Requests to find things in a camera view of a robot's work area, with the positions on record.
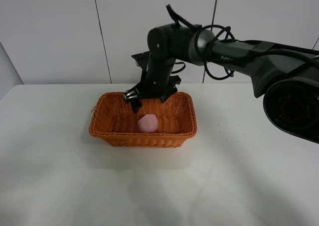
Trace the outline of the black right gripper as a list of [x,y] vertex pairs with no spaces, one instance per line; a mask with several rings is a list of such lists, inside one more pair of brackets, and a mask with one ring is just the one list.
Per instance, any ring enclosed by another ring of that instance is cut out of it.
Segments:
[[142,69],[140,82],[124,92],[124,100],[131,104],[134,114],[142,107],[140,99],[160,99],[164,103],[177,92],[176,85],[181,83],[181,78],[171,75],[174,65],[174,58],[158,60],[149,55],[147,67]]

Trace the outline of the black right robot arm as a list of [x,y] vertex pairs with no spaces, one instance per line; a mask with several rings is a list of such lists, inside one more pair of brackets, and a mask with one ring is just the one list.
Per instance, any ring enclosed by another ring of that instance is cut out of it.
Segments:
[[176,23],[148,33],[149,58],[133,112],[141,99],[164,98],[176,60],[199,66],[214,63],[251,78],[254,96],[263,98],[264,112],[278,129],[308,141],[319,140],[319,53],[279,43],[234,38],[222,27],[219,39],[208,26]]

